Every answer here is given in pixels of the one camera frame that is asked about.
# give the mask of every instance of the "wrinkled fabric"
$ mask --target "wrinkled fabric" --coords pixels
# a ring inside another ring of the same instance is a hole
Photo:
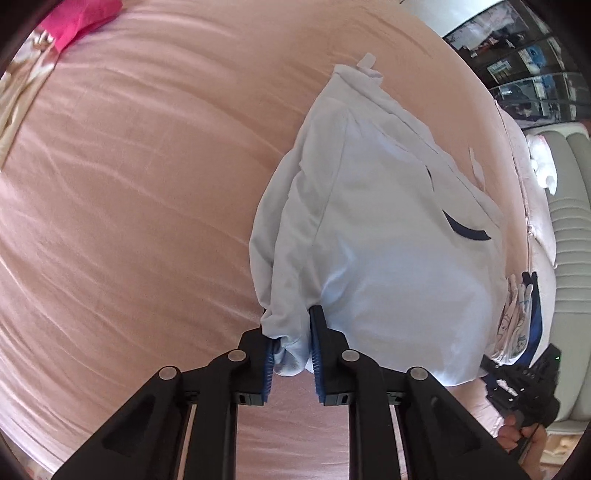
[[[54,39],[35,30],[0,79],[0,169],[37,93],[49,77],[59,53]]]
[[[507,222],[527,269],[511,149],[490,93],[389,0],[128,0],[63,52],[0,174],[0,428],[55,470],[164,365],[202,367],[261,316],[256,207],[335,64],[383,90]],[[492,427],[480,381],[454,390]],[[237,479],[347,478],[347,411],[310,374],[239,409]]]
[[[514,275],[507,279],[507,298],[490,358],[501,365],[512,365],[528,346],[531,325],[533,285],[517,284]]]
[[[505,301],[501,214],[381,81],[337,65],[263,195],[250,243],[263,333],[281,339],[275,371],[300,373],[319,304],[381,366],[459,385]]]
[[[121,0],[63,0],[39,28],[51,34],[61,53],[72,42],[114,20],[122,7]]]

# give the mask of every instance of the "clothing tag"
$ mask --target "clothing tag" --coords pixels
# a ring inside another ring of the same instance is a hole
[[[375,64],[375,55],[371,54],[371,53],[366,53],[365,57],[363,57],[359,63],[357,64],[357,67],[360,69],[370,69],[374,66]]]
[[[384,79],[384,76],[380,72],[378,72],[377,70],[372,70],[374,63],[375,63],[375,55],[373,55],[371,53],[366,53],[365,56],[357,64],[357,69],[361,73],[366,74],[375,83],[377,83],[378,85],[381,85],[382,80]]]

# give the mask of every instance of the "metal screw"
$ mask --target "metal screw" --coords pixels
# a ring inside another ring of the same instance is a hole
[[[410,371],[410,376],[415,380],[426,380],[429,374],[424,368],[415,367]]]
[[[242,350],[232,350],[228,354],[228,360],[231,362],[242,362],[246,358],[246,352]]]
[[[160,372],[158,372],[158,376],[162,380],[172,380],[174,377],[177,376],[177,369],[174,367],[164,367],[160,369]]]
[[[346,362],[356,362],[359,360],[359,352],[355,350],[345,350],[340,356],[343,357],[343,360]]]

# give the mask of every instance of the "pink cloth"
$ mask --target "pink cloth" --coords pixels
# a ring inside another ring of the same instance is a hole
[[[113,20],[121,0],[64,0],[39,25],[56,39],[61,52],[70,43]]]
[[[256,207],[336,63],[382,87],[527,228],[495,101],[391,0],[127,0],[57,64],[0,175],[0,429],[55,470],[163,365],[202,367],[261,316]],[[452,389],[493,429],[482,381]],[[240,407],[237,480],[347,478],[347,408],[305,373]]]
[[[515,161],[515,171],[521,186],[528,232],[543,247],[550,264],[554,265],[556,261],[556,237],[554,236],[546,192],[540,187],[535,178],[534,169],[531,167],[530,149],[521,128],[500,106],[498,109],[505,125]],[[531,248],[528,248],[528,253],[530,255],[528,269],[531,270]]]

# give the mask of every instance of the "folded clothing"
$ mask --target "folded clothing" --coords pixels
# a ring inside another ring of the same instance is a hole
[[[498,364],[512,365],[525,352],[530,338],[532,284],[517,284],[514,275],[507,281],[508,291],[503,315],[491,355]]]
[[[310,369],[320,304],[380,365],[461,384],[505,302],[501,214],[380,79],[337,65],[263,195],[250,244],[263,332],[281,339],[277,373]]]
[[[526,286],[532,286],[531,292],[531,322],[530,322],[530,339],[527,343],[525,352],[515,361],[517,365],[529,367],[533,361],[535,354],[542,339],[544,323],[542,322],[542,306],[540,302],[540,286],[538,285],[537,272],[529,273],[523,272],[523,283]]]
[[[39,24],[55,38],[61,52],[74,40],[113,20],[123,8],[121,0],[64,0]]]

